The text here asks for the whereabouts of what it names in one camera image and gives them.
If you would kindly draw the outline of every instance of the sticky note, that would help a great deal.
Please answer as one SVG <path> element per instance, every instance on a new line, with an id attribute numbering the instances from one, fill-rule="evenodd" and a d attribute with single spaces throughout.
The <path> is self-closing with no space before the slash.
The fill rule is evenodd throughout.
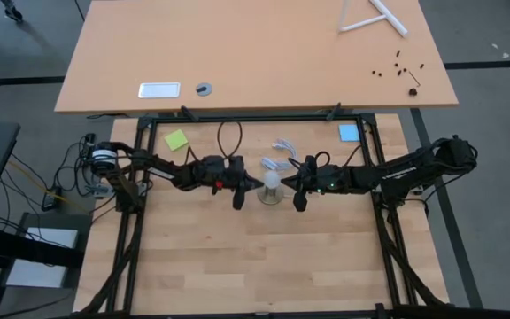
<path id="1" fill-rule="evenodd" d="M 178 150 L 188 143 L 188 140 L 181 129 L 175 130 L 173 133 L 165 136 L 165 141 L 171 151 Z"/>
<path id="2" fill-rule="evenodd" d="M 355 124 L 341 124 L 340 139 L 342 140 L 342 142 L 358 142 L 359 141 L 358 126 Z"/>

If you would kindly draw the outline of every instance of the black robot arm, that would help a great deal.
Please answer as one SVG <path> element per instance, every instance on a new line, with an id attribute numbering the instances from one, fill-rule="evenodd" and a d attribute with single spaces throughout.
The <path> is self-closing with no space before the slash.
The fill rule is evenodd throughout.
<path id="1" fill-rule="evenodd" d="M 293 203 L 299 212 L 306 210 L 308 192 L 364 194 L 377 187 L 381 188 L 386 204 L 400 206 L 410 190 L 429 187 L 442 175 L 469 173 L 477 165 L 476 159 L 477 150 L 454 136 L 379 166 L 318 167 L 315 156 L 306 156 L 298 173 L 282 179 L 282 183 L 296 191 Z"/>
<path id="2" fill-rule="evenodd" d="M 119 156 L 122 151 L 126 156 Z M 120 167 L 118 160 L 127 158 L 130 164 Z M 172 161 L 151 155 L 145 150 L 135 150 L 119 142 L 102 142 L 92 153 L 92 172 L 107 179 L 118 197 L 118 210 L 131 213 L 144 210 L 144 203 L 138 186 L 131 183 L 126 174 L 135 171 L 148 171 L 172 183 L 182 191 L 191 191 L 200 186 L 212 187 L 212 194 L 228 189 L 235 192 L 233 208 L 243 206 L 246 191 L 263 186 L 263 183 L 247 174 L 242 156 L 227 158 L 219 155 L 206 156 L 188 164 L 176 165 Z"/>

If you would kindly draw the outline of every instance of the black floor line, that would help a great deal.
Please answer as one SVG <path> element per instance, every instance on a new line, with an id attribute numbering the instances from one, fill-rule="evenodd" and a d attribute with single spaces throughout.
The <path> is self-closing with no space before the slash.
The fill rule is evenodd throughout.
<path id="1" fill-rule="evenodd" d="M 411 115 L 413 116 L 414 126 L 416 127 L 416 132 L 421 140 L 421 145 L 425 147 L 430 146 L 431 142 L 429 132 L 424 124 L 421 111 L 417 108 L 411 109 Z M 477 290 L 477 284 L 475 282 L 474 273 L 469 264 L 466 247 L 461 240 L 460 228 L 458 228 L 456 217 L 453 214 L 448 190 L 445 186 L 443 186 L 443 184 L 444 181 L 440 177 L 436 180 L 434 186 L 437 188 L 438 203 L 442 210 L 448 237 L 452 243 L 453 254 L 456 257 L 456 262 L 460 269 L 461 282 L 463 283 L 464 290 L 466 291 L 467 301 L 471 308 L 483 309 L 482 298 Z"/>
<path id="2" fill-rule="evenodd" d="M 510 61 L 444 63 L 446 70 L 475 70 L 488 68 L 510 68 Z"/>
<path id="3" fill-rule="evenodd" d="M 24 84 L 52 84 L 64 82 L 64 76 L 41 76 L 27 78 L 4 78 L 0 79 L 2 85 L 24 85 Z"/>
<path id="4" fill-rule="evenodd" d="M 510 61 L 491 61 L 491 62 L 458 62 L 444 63 L 446 70 L 476 70 L 490 68 L 510 68 Z M 62 83 L 65 76 L 39 76 L 39 77 L 22 77 L 22 78 L 2 78 L 2 85 L 22 85 L 22 84 L 49 84 Z"/>

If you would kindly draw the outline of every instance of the floor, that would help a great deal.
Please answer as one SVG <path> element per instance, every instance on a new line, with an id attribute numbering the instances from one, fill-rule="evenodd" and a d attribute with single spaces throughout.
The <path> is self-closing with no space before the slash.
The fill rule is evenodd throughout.
<path id="1" fill-rule="evenodd" d="M 82 12 L 89 0 L 79 0 Z M 62 76 L 66 73 L 82 20 L 73 0 L 17 0 L 26 23 L 18 27 L 0 4 L 0 78 Z M 421 6 L 445 63 L 510 60 L 510 0 L 421 0 Z M 423 110 L 433 139 L 458 134 L 476 145 L 478 168 L 448 187 L 475 280 L 487 308 L 510 309 L 510 68 L 449 71 L 461 106 Z M 111 118 L 88 120 L 82 115 L 53 112 L 60 84 L 0 87 L 0 121 L 17 121 L 22 130 L 15 153 L 48 180 L 69 144 L 88 132 L 107 139 Z M 410 149 L 420 145 L 408 110 L 398 111 Z M 18 185 L 35 199 L 40 191 L 10 170 Z M 90 208 L 91 199 L 68 194 Z M 30 208 L 10 193 L 17 222 Z M 429 222 L 451 301 L 467 306 L 450 240 L 437 200 L 430 200 Z M 5 214 L 3 189 L 0 212 Z M 64 206 L 61 214 L 77 214 Z M 14 289 L 0 314 L 61 298 L 68 290 Z M 17 318 L 67 315 L 71 298 L 53 307 Z"/>

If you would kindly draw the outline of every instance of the wooden work surface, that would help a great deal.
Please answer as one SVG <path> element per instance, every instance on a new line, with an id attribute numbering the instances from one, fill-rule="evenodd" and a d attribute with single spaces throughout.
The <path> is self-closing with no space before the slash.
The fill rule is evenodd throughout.
<path id="1" fill-rule="evenodd" d="M 383 2 L 407 38 L 386 20 L 338 34 L 343 0 L 93 1 L 56 112 L 457 105 L 418 0 Z M 351 0 L 345 24 L 379 14 Z M 141 99 L 143 82 L 181 93 Z"/>
<path id="2" fill-rule="evenodd" d="M 377 120 L 386 159 L 406 154 L 398 116 L 377 115 Z M 327 151 L 332 162 L 341 165 L 358 145 L 339 141 L 337 125 L 342 123 L 351 121 L 245 122 L 238 154 L 256 178 L 264 173 L 259 164 L 263 156 L 286 158 L 284 152 L 271 148 L 277 137 L 289 139 L 301 156 Z M 132 145 L 135 127 L 136 120 L 116 120 L 112 140 Z M 185 148 L 170 152 L 163 139 L 180 128 L 198 157 L 218 154 L 217 127 L 217 123 L 158 125 L 155 152 L 182 163 Z M 236 137 L 235 124 L 223 127 L 225 150 L 235 147 Z M 363 164 L 361 152 L 351 164 Z M 284 175 L 294 173 L 292 169 Z M 236 211 L 229 191 L 212 196 L 208 188 L 183 192 L 165 180 L 155 178 L 153 182 L 144 217 L 133 314 L 358 310 L 373 309 L 378 302 L 390 307 L 368 194 L 312 194 L 306 212 L 299 214 L 291 198 L 266 206 L 251 191 L 243 209 Z M 432 292 L 446 300 L 421 203 L 407 202 L 398 213 L 411 265 Z M 117 212 L 93 225 L 74 310 L 86 306 L 107 278 L 119 226 Z M 406 298 L 402 289 L 401 298 Z"/>

